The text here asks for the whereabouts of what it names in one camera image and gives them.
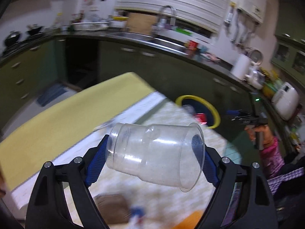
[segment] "kitchen sink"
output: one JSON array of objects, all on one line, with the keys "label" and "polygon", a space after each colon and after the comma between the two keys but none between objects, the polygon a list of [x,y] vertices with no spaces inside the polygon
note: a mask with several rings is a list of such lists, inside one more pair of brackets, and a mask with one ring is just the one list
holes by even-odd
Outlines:
[{"label": "kitchen sink", "polygon": [[129,33],[129,32],[118,32],[118,33],[114,33],[113,35],[128,39],[142,40],[142,41],[147,41],[152,38],[151,36],[147,36],[139,33]]},{"label": "kitchen sink", "polygon": [[147,42],[157,44],[157,45],[160,45],[160,46],[163,46],[163,47],[167,47],[167,48],[179,51],[179,52],[184,52],[184,49],[185,49],[185,47],[182,46],[182,45],[172,43],[172,42],[169,42],[167,40],[157,39],[157,38],[148,39]]},{"label": "kitchen sink", "polygon": [[162,47],[166,47],[172,50],[176,50],[179,52],[184,52],[185,47],[176,43],[172,43],[170,41],[167,40],[162,40],[162,39],[158,39],[158,38],[154,38],[148,35],[143,35],[143,34],[139,34],[139,33],[129,33],[129,32],[117,32],[117,33],[113,33],[112,35],[114,36],[119,36],[119,37],[124,37],[124,38],[128,38],[128,39],[134,39],[134,40],[140,40],[140,41],[144,41],[144,42],[149,42],[149,43],[153,43]]}]

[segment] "orange object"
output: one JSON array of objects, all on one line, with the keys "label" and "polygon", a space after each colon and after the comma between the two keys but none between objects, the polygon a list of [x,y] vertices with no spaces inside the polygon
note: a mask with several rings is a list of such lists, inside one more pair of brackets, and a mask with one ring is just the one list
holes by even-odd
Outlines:
[{"label": "orange object", "polygon": [[203,211],[195,211],[172,229],[194,229],[203,215]]}]

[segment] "yellow tabletop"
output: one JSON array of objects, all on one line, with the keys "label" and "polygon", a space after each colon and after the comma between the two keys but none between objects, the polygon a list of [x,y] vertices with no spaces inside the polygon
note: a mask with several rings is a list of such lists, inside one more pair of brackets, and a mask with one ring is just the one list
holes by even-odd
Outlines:
[{"label": "yellow tabletop", "polygon": [[0,166],[7,186],[14,189],[38,172],[44,162],[153,91],[136,74],[125,73],[38,114],[0,144]]}]

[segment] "blue gripper pad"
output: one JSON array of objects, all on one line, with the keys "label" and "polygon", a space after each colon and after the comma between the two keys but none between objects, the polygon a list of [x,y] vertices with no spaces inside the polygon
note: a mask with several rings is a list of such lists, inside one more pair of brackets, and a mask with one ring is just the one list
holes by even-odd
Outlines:
[{"label": "blue gripper pad", "polygon": [[205,175],[206,180],[209,183],[213,184],[214,187],[217,187],[219,183],[219,179],[217,177],[217,167],[207,151],[205,151],[202,171]]},{"label": "blue gripper pad", "polygon": [[[192,150],[197,158],[198,163],[201,165],[202,163],[202,142],[199,135],[194,135],[192,138]],[[217,177],[217,167],[211,159],[210,155],[207,151],[204,154],[204,163],[202,169],[206,180],[209,183],[212,183],[214,187],[216,187],[219,183],[219,179]]]},{"label": "blue gripper pad", "polygon": [[231,115],[231,116],[239,116],[240,111],[239,110],[227,110],[226,115]]},{"label": "blue gripper pad", "polygon": [[87,168],[87,176],[85,179],[85,184],[90,187],[92,183],[95,183],[99,178],[99,175],[106,163],[106,145],[108,139],[104,140],[101,147],[93,157],[92,161]]}]

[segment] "clear plastic cup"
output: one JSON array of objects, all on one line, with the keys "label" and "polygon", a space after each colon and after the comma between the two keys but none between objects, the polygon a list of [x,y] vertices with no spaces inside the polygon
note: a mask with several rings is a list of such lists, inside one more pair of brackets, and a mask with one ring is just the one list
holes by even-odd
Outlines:
[{"label": "clear plastic cup", "polygon": [[109,168],[142,181],[190,191],[202,172],[205,154],[198,124],[148,126],[117,123],[106,149]]}]

